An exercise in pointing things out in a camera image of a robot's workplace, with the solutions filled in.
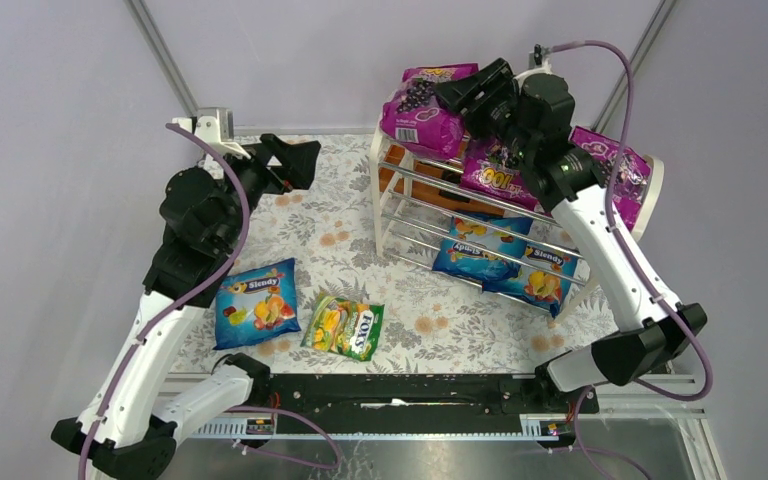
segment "gray wall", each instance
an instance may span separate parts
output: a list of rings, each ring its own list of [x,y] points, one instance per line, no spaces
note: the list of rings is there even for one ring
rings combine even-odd
[[[768,478],[768,2],[680,2],[638,80],[631,145],[666,163],[643,250],[708,311],[729,478]]]
[[[193,94],[238,125],[375,126],[408,67],[499,57],[527,68],[536,42],[598,37],[631,51],[660,0],[147,0]],[[558,58],[595,122],[621,67],[610,53]]]
[[[196,151],[123,2],[0,2],[0,479],[74,478],[48,440],[128,331],[165,182]]]

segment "white plastic arm segment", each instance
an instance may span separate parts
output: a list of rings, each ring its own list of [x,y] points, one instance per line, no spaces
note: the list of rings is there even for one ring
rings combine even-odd
[[[164,422],[178,424],[174,438],[180,445],[205,423],[248,400],[251,389],[252,380],[245,371],[223,365],[196,386],[157,407],[154,415]]]
[[[604,200],[605,189],[594,185],[578,192],[578,199],[574,202],[564,200],[558,204],[552,210],[552,217],[569,233],[590,265],[591,274],[599,280],[619,330],[632,332],[643,328],[643,320],[651,318],[657,322],[666,318],[668,313],[650,300],[651,295],[632,270],[613,233],[608,230]],[[617,222],[617,229],[664,300],[670,305],[676,305],[679,302],[678,296],[661,281],[621,220]]]
[[[122,362],[125,352],[136,341],[139,331],[152,317],[171,304],[172,299],[157,292],[142,296],[137,318],[128,334],[128,340],[119,351],[119,356],[98,394],[78,417],[82,432],[87,433],[90,424],[96,420],[96,411],[102,395],[107,390],[107,385],[116,368]],[[97,442],[113,440],[116,442],[116,447],[120,448],[133,445],[143,439],[160,386],[166,374],[169,373],[172,362],[193,326],[194,320],[202,318],[204,311],[203,308],[185,306],[174,310],[154,327],[146,338],[145,344],[137,348],[116,387],[105,414],[106,420],[99,424],[95,435]]]
[[[643,328],[647,318],[658,322],[667,318],[668,313],[652,300],[609,230],[604,211],[605,194],[605,189],[598,185],[589,187],[578,192],[577,200],[558,204],[552,210],[552,217],[569,233],[590,265],[591,275],[595,275],[602,286],[620,332],[633,332]],[[620,220],[616,228],[664,300],[670,305],[679,303],[678,296],[661,281],[643,256],[625,224]],[[606,381],[593,360],[590,346],[552,360],[547,370],[555,385],[564,392]]]
[[[173,118],[172,123],[178,124],[188,132],[193,132],[195,136],[204,140],[222,155],[230,153],[238,158],[251,158],[251,155],[239,143],[231,138],[222,138],[222,124],[219,118],[215,116],[203,115],[198,117],[195,130],[193,130],[193,119],[189,117]]]

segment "white shelf frame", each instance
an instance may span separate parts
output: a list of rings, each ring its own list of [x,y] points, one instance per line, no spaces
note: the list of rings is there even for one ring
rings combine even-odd
[[[462,189],[459,185],[446,182],[439,178],[432,177],[430,175],[426,175],[424,173],[416,171],[416,165],[419,163],[424,163],[426,165],[437,167],[442,170],[447,170],[454,173],[463,173],[462,168],[458,166],[459,162],[440,162],[440,161],[430,160],[427,158],[422,158],[410,152],[409,150],[405,149],[404,156],[402,157],[402,160],[401,162],[399,162],[398,165],[388,163],[385,161],[385,159],[387,157],[388,152],[390,151],[390,147],[392,147],[393,145],[399,145],[399,144],[395,140],[390,138],[387,134],[385,134],[381,130],[381,128],[375,129],[375,133],[372,136],[372,143],[370,144],[370,147],[369,147],[369,176],[370,176],[369,189],[370,189],[370,195],[372,197],[373,224],[374,224],[374,233],[375,233],[375,251],[379,256],[383,257],[384,255],[389,255],[389,256],[398,258],[402,261],[411,263],[413,265],[423,267],[427,270],[431,269],[430,265],[423,264],[421,262],[418,262],[414,259],[410,259],[398,253],[388,253],[385,250],[384,246],[387,240],[389,240],[391,236],[398,237],[401,240],[406,240],[408,242],[414,243],[416,245],[419,245],[420,247],[423,247],[429,250],[439,250],[439,248],[436,247],[435,245],[428,244],[427,242],[420,240],[415,236],[404,235],[398,232],[393,232],[392,231],[393,225],[396,223],[408,226],[412,229],[412,231],[417,231],[417,230],[425,231],[427,233],[436,235],[440,238],[450,237],[449,232],[447,230],[440,229],[439,227],[436,227],[433,225],[423,224],[423,222],[419,222],[416,219],[404,217],[402,215],[402,210],[404,209],[405,205],[407,205],[408,203],[413,203],[420,207],[428,208],[438,213],[443,213],[449,216],[466,218],[463,216],[463,214],[460,214],[458,212],[449,210],[447,208],[444,208],[438,205],[429,204],[428,202],[425,202],[422,200],[412,198],[413,182],[415,181],[420,183],[425,183],[432,187],[446,190],[451,193],[456,193],[463,197],[469,198],[470,201],[477,201],[485,205],[501,208],[505,210],[505,212],[508,214],[515,214],[515,215],[520,215],[524,217],[529,217],[536,222],[543,222],[549,225],[558,226],[557,222],[555,222],[551,217],[548,217],[546,215],[543,215],[537,212],[532,212],[519,205],[516,205],[514,203],[511,203],[502,199],[498,199],[498,198],[485,195],[479,192]],[[646,161],[646,163],[649,165],[651,173],[649,176],[649,181],[647,184],[646,191],[644,192],[643,202],[641,204],[640,212],[637,216],[637,220],[634,224],[634,228],[631,229],[631,236],[637,242],[640,241],[640,238],[643,236],[643,232],[646,230],[646,227],[649,225],[649,219],[652,217],[652,212],[654,211],[655,205],[658,202],[658,197],[660,197],[661,195],[661,187],[664,182],[663,162],[657,157],[653,157],[650,155],[644,155],[643,158]],[[384,189],[383,192],[380,191],[380,180],[379,180],[380,179],[379,173],[381,168],[386,168],[393,172],[393,177],[390,179],[389,183],[387,184],[387,187]],[[403,193],[396,192],[396,185],[398,184],[399,180],[404,181],[403,190],[402,190]],[[382,211],[382,205],[386,205],[387,202],[393,198],[399,201],[395,211],[393,213]],[[384,219],[389,220],[386,226],[384,226],[384,221],[383,221]],[[500,230],[498,227],[492,224],[489,224],[489,223],[482,223],[482,224],[492,230]],[[537,243],[537,244],[540,244],[541,246],[560,251],[567,255],[572,255],[572,256],[581,258],[580,254],[578,254],[577,251],[569,249],[563,245],[556,245],[552,243],[543,242],[536,238],[531,238],[527,235],[520,235],[520,234],[513,234],[513,235],[517,238],[526,239],[530,242]],[[514,263],[518,263],[520,265],[527,265],[531,268],[543,270],[547,273],[558,276],[557,272],[546,270],[540,265],[531,264],[528,262],[524,262],[521,259],[515,259],[512,257],[509,257],[503,253],[497,252],[492,249],[488,249],[481,245],[471,244],[471,246],[476,247],[479,250],[489,252],[499,257],[505,258],[506,260],[510,260]],[[481,288],[481,284],[478,282],[473,282],[473,281],[470,281],[464,278],[458,278],[458,277],[453,277],[453,278],[457,278],[458,280],[461,280],[465,283],[473,285],[479,289]],[[578,306],[599,286],[599,282],[592,275],[585,282],[582,282],[577,279],[571,279],[571,280],[574,283],[581,286],[581,288],[575,293],[575,295],[565,299],[561,312],[554,319],[555,322],[563,322],[564,320],[566,320],[566,318],[572,312],[575,312]],[[522,300],[516,299],[514,297],[510,297],[508,295],[498,294],[498,293],[496,295],[501,295],[511,300],[514,300],[520,303],[525,303]]]

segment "metal shoe rack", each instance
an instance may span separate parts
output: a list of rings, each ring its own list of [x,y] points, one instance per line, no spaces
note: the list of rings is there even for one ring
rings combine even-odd
[[[402,155],[400,161],[388,161],[392,158],[394,146],[399,149],[397,147],[398,143],[396,143],[395,140],[384,134],[380,128],[376,128],[369,151],[369,175],[371,179],[370,193],[372,195],[372,208],[374,212],[373,221],[375,229],[375,248],[379,256],[392,256],[430,271],[430,263],[406,256],[403,252],[400,252],[399,249],[392,248],[391,243],[393,243],[394,239],[396,241],[401,240],[416,245],[419,248],[423,248],[432,252],[439,252],[439,242],[429,243],[429,241],[427,241],[428,236],[422,235],[431,234],[434,238],[439,239],[440,241],[442,241],[442,239],[450,239],[461,243],[466,243],[472,247],[478,248],[479,250],[492,253],[493,255],[517,263],[519,265],[525,265],[561,278],[565,278],[573,282],[574,286],[570,289],[570,293],[567,295],[567,298],[564,301],[560,314],[555,318],[556,322],[563,321],[570,313],[576,310],[576,308],[584,299],[586,299],[594,290],[596,290],[596,287],[598,287],[599,284],[597,280],[593,278],[593,276],[589,275],[589,268],[586,267],[586,262],[581,261],[581,254],[578,253],[575,248],[558,245],[556,243],[550,243],[533,236],[505,231],[505,233],[510,234],[516,238],[528,240],[543,247],[551,248],[566,255],[578,258],[579,266],[575,273],[576,277],[573,278],[566,275],[561,275],[558,272],[547,270],[540,265],[531,264],[521,258],[511,257],[510,255],[488,249],[482,245],[471,242],[464,242],[463,240],[450,235],[448,229],[441,228],[438,225],[429,224],[419,220],[415,216],[406,214],[404,211],[405,207],[408,204],[413,204],[423,209],[432,210],[439,214],[455,216],[459,218],[468,218],[470,222],[484,225],[485,227],[492,230],[500,230],[498,227],[495,227],[490,223],[482,222],[474,218],[465,217],[463,214],[455,212],[451,209],[415,198],[413,194],[413,185],[414,182],[419,182],[429,185],[435,189],[439,189],[440,191],[456,194],[469,199],[470,203],[464,204],[464,206],[468,205],[472,207],[477,202],[504,210],[506,216],[518,215],[528,217],[531,218],[534,222],[542,222],[551,227],[560,229],[560,226],[551,217],[541,213],[532,212],[505,200],[501,200],[479,192],[462,189],[458,184],[417,171],[416,169],[417,165],[424,164],[429,167],[434,167],[440,171],[461,174],[463,173],[463,168],[460,162],[457,160],[441,162],[422,158],[412,154],[407,150],[404,150],[404,154]],[[663,163],[659,159],[651,156],[644,156],[644,159],[651,168],[651,175],[649,178],[647,190],[644,194],[640,213],[637,217],[634,228],[631,230],[632,237],[635,239],[635,241],[639,241],[640,237],[643,235],[644,230],[646,229],[646,225],[649,223],[649,218],[651,217],[652,211],[655,208],[655,204],[658,201],[658,196],[661,192],[661,185],[664,178]],[[388,169],[393,172],[392,178],[383,189],[380,187],[379,183],[379,173],[381,172],[381,169]],[[400,181],[402,182],[401,192],[397,191],[399,190],[398,184]],[[584,273],[587,278],[582,278],[582,273]],[[481,284],[478,282],[460,277],[453,278],[457,278],[458,280],[481,289]],[[522,300],[504,294],[492,294],[501,295],[509,298],[510,300],[525,303]]]

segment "snack bag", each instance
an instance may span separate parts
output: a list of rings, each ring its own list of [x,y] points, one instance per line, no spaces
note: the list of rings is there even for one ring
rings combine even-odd
[[[216,350],[256,345],[298,332],[296,259],[231,275],[216,294]]]
[[[531,228],[531,219],[529,218],[499,218],[480,213],[470,213],[469,215],[511,232],[525,234]],[[521,257],[525,252],[525,240],[457,217],[452,217],[449,234],[516,258]],[[503,280],[516,275],[519,265],[466,243],[444,239],[431,269],[487,282]]]
[[[537,198],[528,193],[520,172],[509,168],[508,149],[498,140],[473,140],[464,155],[461,186],[534,210]]]
[[[316,300],[302,346],[367,362],[378,346],[383,321],[384,305],[322,295]]]
[[[604,163],[608,171],[614,167],[613,158],[620,147],[616,140],[585,128],[575,127],[570,141],[599,162]],[[614,188],[614,204],[617,206],[620,218],[623,219],[629,230],[634,227],[634,223],[637,221],[650,174],[651,169],[643,157],[626,146],[625,162],[620,166]]]
[[[524,262],[540,265],[554,272],[572,277],[575,274],[578,259],[560,252],[526,242]],[[519,273],[512,278],[497,282],[484,282],[485,292],[499,292],[524,300],[535,307],[548,310],[552,318],[561,311],[564,298],[569,293],[571,282],[546,273],[536,268],[521,266]]]
[[[468,77],[477,71],[477,63],[405,70],[402,85],[384,104],[381,130],[418,155],[456,157],[464,136],[463,120],[440,106],[434,96],[434,84]]]

